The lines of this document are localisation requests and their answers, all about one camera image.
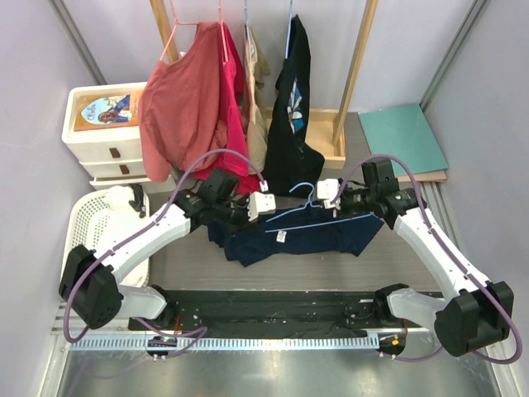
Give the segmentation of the blue wire hanger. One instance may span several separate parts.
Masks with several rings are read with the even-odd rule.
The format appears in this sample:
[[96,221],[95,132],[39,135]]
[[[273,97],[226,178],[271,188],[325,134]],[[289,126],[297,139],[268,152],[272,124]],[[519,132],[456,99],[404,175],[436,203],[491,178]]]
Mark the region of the blue wire hanger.
[[330,225],[361,222],[367,222],[369,225],[375,224],[377,227],[381,227],[381,222],[376,220],[371,213],[363,213],[348,218],[335,218],[327,209],[315,203],[315,184],[300,182],[295,184],[289,192],[293,193],[301,187],[308,187],[310,189],[305,203],[297,208],[286,209],[279,215],[268,218],[265,221],[267,226],[264,232],[266,234],[286,233]]

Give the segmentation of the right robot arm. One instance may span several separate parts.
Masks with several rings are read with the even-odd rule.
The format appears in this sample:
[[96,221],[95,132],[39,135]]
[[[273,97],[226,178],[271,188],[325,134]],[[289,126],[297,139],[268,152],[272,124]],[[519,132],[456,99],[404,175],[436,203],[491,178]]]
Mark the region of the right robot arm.
[[339,185],[332,202],[340,213],[370,212],[385,221],[418,255],[430,271],[442,296],[439,299],[409,287],[395,287],[373,307],[374,319],[393,326],[401,318],[434,332],[441,347],[452,356],[463,356],[513,337],[513,355],[489,357],[507,365],[522,355],[522,336],[512,320],[514,293],[504,282],[494,283],[459,251],[437,226],[427,208],[416,178],[403,189],[393,172],[393,155],[371,155],[357,166],[363,172],[360,189],[349,187],[350,177]]

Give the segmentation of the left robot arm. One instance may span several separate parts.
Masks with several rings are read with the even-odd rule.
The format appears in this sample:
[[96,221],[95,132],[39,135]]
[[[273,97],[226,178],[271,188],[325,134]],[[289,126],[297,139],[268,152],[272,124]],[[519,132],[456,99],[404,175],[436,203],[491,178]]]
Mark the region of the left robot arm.
[[157,251],[213,221],[245,226],[251,194],[237,198],[236,177],[214,170],[197,190],[184,189],[138,227],[123,243],[103,250],[72,248],[60,281],[59,295],[88,329],[115,318],[143,320],[165,330],[174,325],[177,305],[158,285],[134,287],[123,280]]

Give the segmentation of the navy blue t shirt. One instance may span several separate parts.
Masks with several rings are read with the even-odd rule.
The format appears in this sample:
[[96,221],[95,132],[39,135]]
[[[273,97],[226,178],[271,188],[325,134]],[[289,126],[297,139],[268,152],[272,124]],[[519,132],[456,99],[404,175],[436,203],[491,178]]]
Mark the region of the navy blue t shirt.
[[208,239],[224,251],[227,260],[247,267],[279,253],[306,255],[337,251],[359,256],[384,225],[374,216],[381,227],[361,222],[266,234],[265,221],[284,210],[262,216],[258,222],[239,229],[225,222],[212,222],[207,226]]

